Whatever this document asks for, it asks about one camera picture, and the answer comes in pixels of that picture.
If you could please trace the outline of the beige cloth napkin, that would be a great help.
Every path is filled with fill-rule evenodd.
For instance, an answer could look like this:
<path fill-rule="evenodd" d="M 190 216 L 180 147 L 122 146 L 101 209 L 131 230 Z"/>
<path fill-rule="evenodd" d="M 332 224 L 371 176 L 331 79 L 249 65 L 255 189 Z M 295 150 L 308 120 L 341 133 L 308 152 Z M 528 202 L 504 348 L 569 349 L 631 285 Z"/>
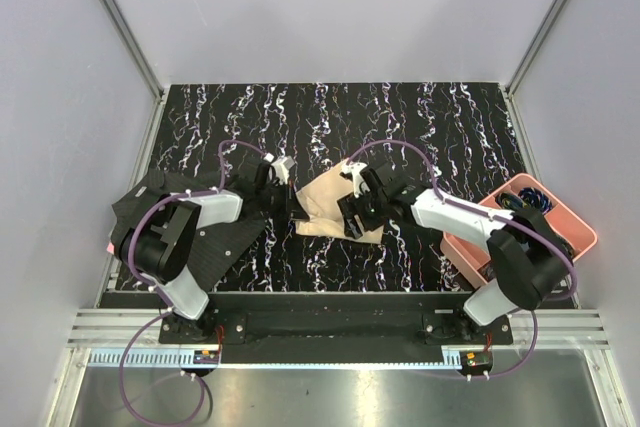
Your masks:
<path fill-rule="evenodd" d="M 383 228 L 364 232 L 358 239 L 344 233 L 344 222 L 338 200 L 353 193 L 353 184 L 341 173 L 345 161 L 315 177 L 297 192 L 298 201 L 309 216 L 308 221 L 296 221 L 295 231 L 307 237 L 328 237 L 360 244 L 380 244 Z"/>

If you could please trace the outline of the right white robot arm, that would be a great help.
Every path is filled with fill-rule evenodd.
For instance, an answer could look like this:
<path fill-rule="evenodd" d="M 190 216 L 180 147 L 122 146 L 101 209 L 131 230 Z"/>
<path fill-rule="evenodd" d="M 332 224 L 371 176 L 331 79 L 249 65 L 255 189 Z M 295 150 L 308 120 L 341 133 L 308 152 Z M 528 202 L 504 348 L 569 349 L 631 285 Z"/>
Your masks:
<path fill-rule="evenodd" d="M 359 239 L 387 220 L 438 230 L 473 244 L 489 256 L 493 279 L 477 288 L 454 318 L 466 343 L 486 336 L 490 324 L 516 310 L 535 311 L 565 278 L 576 277 L 571 256 L 538 210 L 485 207 L 438 186 L 408 181 L 387 165 L 346 161 L 340 176 L 353 192 L 337 201 L 345 234 Z"/>

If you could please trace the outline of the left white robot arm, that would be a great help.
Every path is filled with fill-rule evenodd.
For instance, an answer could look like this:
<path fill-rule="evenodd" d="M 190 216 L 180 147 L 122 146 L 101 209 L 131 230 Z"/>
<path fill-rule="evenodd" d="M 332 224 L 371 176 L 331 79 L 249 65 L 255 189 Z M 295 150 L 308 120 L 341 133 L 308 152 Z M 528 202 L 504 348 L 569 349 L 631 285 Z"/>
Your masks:
<path fill-rule="evenodd" d="M 151 170 L 112 206 L 110 253 L 183 317 L 196 343 L 215 333 L 209 292 L 262 235 L 269 219 L 298 206 L 289 156 L 249 160 L 223 188 Z"/>

